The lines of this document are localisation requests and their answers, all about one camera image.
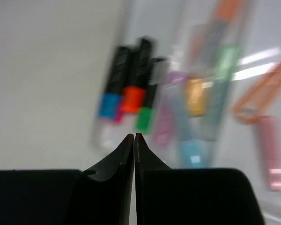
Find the pastel green long marker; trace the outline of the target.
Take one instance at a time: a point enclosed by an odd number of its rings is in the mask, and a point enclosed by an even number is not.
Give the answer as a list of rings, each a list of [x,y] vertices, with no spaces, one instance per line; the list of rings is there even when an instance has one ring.
[[[217,130],[239,53],[239,46],[223,45],[217,55],[212,77],[213,86],[209,91],[206,113],[202,121],[202,135],[206,140],[214,141],[217,138]]]

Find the pastel light blue marker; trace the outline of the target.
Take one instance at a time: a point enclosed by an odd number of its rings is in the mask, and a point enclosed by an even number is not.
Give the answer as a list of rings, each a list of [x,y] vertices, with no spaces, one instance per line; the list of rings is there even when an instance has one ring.
[[[180,95],[169,96],[177,133],[177,148],[182,165],[189,169],[207,168],[207,160],[200,142],[193,136],[183,99]]]

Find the black highlighter blue cap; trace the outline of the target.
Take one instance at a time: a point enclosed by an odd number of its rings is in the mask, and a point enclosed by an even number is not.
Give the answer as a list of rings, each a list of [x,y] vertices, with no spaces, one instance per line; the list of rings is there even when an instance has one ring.
[[[131,63],[132,50],[126,46],[118,46],[112,60],[102,96],[98,116],[100,118],[116,119],[122,99]]]

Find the clear marker yellow cap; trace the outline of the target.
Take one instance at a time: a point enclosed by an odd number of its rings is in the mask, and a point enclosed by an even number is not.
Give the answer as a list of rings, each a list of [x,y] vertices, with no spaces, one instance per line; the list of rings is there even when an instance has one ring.
[[[204,71],[196,62],[202,49],[207,24],[196,24],[192,26],[190,43],[187,55],[187,69],[190,73],[185,87],[185,101],[188,113],[193,117],[202,116],[206,110],[206,91],[208,82]]]

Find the black highlighter green cap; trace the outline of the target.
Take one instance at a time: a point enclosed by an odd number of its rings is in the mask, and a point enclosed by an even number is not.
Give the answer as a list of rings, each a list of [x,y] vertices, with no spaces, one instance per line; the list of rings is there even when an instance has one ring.
[[[162,81],[164,70],[167,67],[167,58],[152,58],[146,71],[148,82],[146,85],[145,98],[139,110],[135,128],[137,132],[148,134],[151,128],[154,114],[154,102],[157,96],[158,87]]]

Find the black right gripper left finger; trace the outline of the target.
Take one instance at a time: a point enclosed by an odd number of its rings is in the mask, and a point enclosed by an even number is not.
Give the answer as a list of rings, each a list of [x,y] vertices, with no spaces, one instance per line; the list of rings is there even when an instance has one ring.
[[[92,182],[87,203],[93,225],[129,224],[133,141],[134,135],[128,134],[113,152],[84,171]]]

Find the pastel pink marker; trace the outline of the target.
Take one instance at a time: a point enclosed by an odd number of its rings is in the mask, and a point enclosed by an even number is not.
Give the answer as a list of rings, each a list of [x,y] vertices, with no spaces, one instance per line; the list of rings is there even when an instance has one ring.
[[[263,180],[269,190],[280,192],[281,142],[275,117],[259,116],[255,130]]]

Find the black highlighter orange cap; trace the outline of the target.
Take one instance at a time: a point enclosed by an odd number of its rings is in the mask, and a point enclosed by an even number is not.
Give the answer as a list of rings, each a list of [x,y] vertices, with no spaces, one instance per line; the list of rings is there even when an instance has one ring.
[[[149,77],[148,68],[154,47],[155,41],[151,37],[143,36],[138,39],[133,52],[127,85],[124,88],[124,99],[121,106],[124,113],[136,114],[143,104]]]

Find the pastel purple marker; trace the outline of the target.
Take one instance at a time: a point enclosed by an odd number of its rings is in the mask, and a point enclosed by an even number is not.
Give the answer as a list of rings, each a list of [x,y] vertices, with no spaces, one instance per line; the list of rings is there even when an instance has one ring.
[[[166,88],[173,83],[181,82],[189,77],[189,74],[181,71],[173,71],[167,74],[161,87],[161,98],[158,103],[155,127],[153,129],[152,142],[157,147],[168,146],[174,132],[174,122],[170,105],[166,98]]]

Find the orange short marker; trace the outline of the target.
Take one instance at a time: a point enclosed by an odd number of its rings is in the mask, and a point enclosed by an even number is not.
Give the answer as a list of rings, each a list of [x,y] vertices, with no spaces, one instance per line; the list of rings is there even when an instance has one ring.
[[[281,93],[281,62],[265,73],[232,107],[244,123],[255,123]]]

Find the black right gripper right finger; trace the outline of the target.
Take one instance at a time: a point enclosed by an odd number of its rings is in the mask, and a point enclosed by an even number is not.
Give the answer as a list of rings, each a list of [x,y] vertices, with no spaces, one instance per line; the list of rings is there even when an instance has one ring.
[[[141,133],[134,140],[134,168],[137,224],[171,225],[172,169],[150,150]]]

